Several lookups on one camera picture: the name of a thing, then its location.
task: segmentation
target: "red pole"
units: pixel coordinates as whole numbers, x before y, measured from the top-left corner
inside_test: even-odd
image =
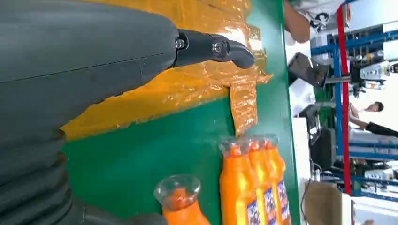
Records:
[[[345,33],[344,33],[344,18],[343,18],[343,8],[337,11],[337,24],[338,24],[338,43],[340,47],[341,56],[341,68],[342,74],[348,75],[347,66],[347,49],[345,46]],[[344,183],[345,192],[351,195],[351,173],[350,173],[350,150],[348,143],[348,83],[343,83],[343,156],[344,156]]]

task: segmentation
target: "person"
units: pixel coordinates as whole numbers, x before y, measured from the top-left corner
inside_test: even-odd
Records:
[[[374,102],[370,104],[367,108],[365,109],[357,109],[355,106],[350,103],[350,112],[351,115],[359,119],[359,113],[360,112],[381,112],[384,109],[384,105],[381,102]]]
[[[376,225],[374,220],[367,220],[363,223],[363,225]]]
[[[350,115],[350,122],[353,124],[356,124],[359,126],[361,129],[367,130],[375,135],[384,135],[384,136],[393,136],[398,138],[398,132],[395,130],[392,130],[387,127],[380,126],[378,124],[375,124],[373,122],[365,122],[362,121],[352,115]]]
[[[293,39],[305,43],[326,29],[330,16],[337,12],[345,0],[298,0],[292,5],[283,1],[285,28]]]

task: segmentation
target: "green table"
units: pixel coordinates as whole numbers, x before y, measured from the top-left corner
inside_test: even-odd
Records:
[[[257,88],[259,123],[250,134],[275,133],[286,162],[293,224],[299,224],[299,198],[293,158],[281,0],[253,0],[248,22],[261,28],[271,84]],[[222,155],[218,142],[234,134],[229,98],[144,124],[67,143],[68,171],[74,194],[121,217],[160,212],[153,189],[178,173],[202,183],[199,203],[213,225],[221,224],[218,178]]]

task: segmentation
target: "bottle cap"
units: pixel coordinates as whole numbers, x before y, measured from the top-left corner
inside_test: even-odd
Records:
[[[249,141],[249,151],[259,151],[260,150],[260,142],[256,139],[251,139]]]
[[[193,175],[180,174],[163,179],[156,185],[153,195],[170,211],[184,209],[198,198],[200,181]]]
[[[277,147],[279,140],[276,137],[276,135],[267,134],[259,138],[259,142],[260,142],[260,148],[267,150],[273,147]]]
[[[226,139],[219,144],[219,148],[224,158],[240,157],[248,152],[248,146],[243,139]]]

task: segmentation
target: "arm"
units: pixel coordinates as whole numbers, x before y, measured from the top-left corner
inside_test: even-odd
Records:
[[[350,122],[358,125],[360,128],[365,129],[368,126],[368,123],[361,121],[358,118],[350,116]]]
[[[359,118],[358,110],[351,103],[350,103],[350,110],[351,114],[358,119]]]
[[[284,0],[283,2],[285,19],[285,28],[290,32],[294,40],[299,43],[305,43],[310,40],[310,23],[308,20],[298,13],[293,6]]]

